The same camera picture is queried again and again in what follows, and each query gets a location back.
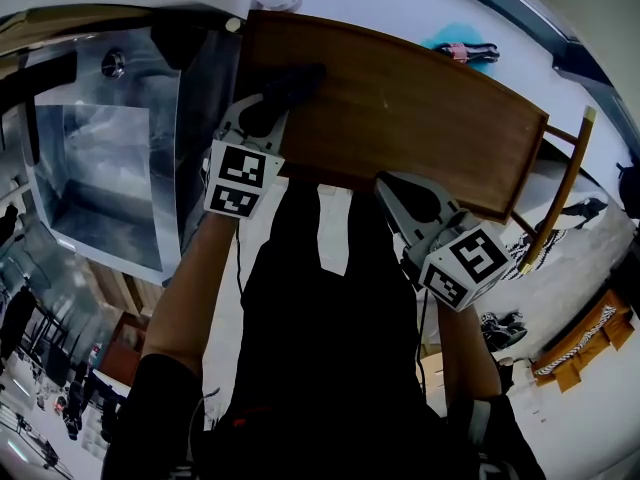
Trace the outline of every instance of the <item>metal sink basin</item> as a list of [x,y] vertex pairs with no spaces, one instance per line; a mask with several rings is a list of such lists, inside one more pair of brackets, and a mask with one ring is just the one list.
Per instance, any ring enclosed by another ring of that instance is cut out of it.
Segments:
[[77,54],[76,81],[35,98],[40,155],[27,174],[40,219],[61,245],[156,284],[180,262],[201,155],[235,81],[240,37],[198,33],[181,69],[152,28],[50,45],[27,63]]
[[46,141],[35,172],[51,228],[161,271],[149,169],[149,110],[44,105],[37,107],[37,120]]

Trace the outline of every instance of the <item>bottle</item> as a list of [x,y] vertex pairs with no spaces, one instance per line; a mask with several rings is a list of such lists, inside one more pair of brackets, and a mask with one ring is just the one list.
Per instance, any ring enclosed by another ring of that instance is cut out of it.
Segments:
[[500,52],[492,43],[443,43],[433,48],[434,52],[442,53],[462,64],[469,62],[498,62]]

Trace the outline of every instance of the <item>white wall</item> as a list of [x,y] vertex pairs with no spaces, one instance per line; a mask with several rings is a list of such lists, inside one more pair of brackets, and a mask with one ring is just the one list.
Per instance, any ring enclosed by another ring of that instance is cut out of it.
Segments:
[[620,350],[609,346],[593,359],[565,393],[555,382],[513,388],[518,424],[550,480],[592,478],[640,446],[639,361],[636,330]]
[[540,0],[562,16],[620,93],[640,125],[640,0]]

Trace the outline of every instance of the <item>wooden tray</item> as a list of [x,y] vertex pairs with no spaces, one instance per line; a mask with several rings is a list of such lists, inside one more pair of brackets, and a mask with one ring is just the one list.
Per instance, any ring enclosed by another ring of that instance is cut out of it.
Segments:
[[507,221],[542,141],[545,112],[415,44],[265,11],[249,15],[237,94],[250,93],[265,71],[312,62],[327,67],[327,78],[289,115],[283,175],[370,190],[380,171],[413,172],[475,213]]

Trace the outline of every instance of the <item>person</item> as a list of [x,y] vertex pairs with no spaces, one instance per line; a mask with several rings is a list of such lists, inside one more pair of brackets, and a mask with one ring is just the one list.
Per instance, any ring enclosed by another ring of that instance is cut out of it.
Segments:
[[18,209],[10,204],[4,211],[4,217],[0,217],[0,246],[13,235],[17,220]]
[[202,357],[237,221],[204,218],[154,311],[102,478],[543,478],[475,310],[438,309],[445,421],[416,377],[416,294],[375,196],[353,194],[344,276],[321,267],[319,219],[317,185],[290,180],[242,293],[229,408],[205,431]]

